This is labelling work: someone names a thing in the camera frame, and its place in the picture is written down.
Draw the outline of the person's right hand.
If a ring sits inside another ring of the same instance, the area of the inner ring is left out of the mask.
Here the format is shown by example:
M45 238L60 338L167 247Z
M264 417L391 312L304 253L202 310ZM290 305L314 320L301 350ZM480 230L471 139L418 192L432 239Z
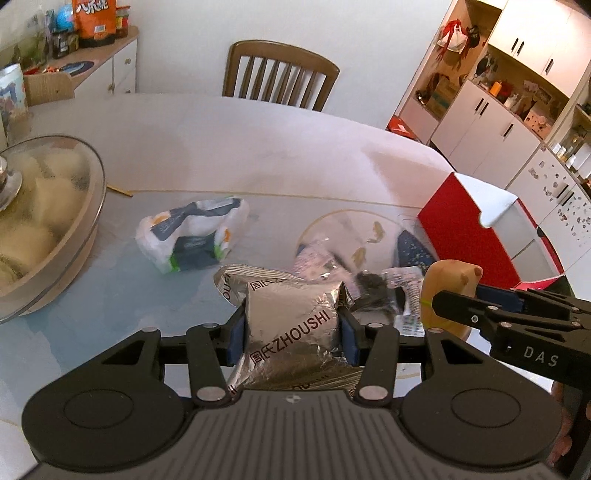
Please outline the person's right hand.
M562 406L562 426L558 438L553 446L551 453L548 456L547 462L550 466L554 466L558 460L565 456L572 448L572 438L569 432L573 425L572 415L564 407L564 385L554 381L552 385L551 395Z

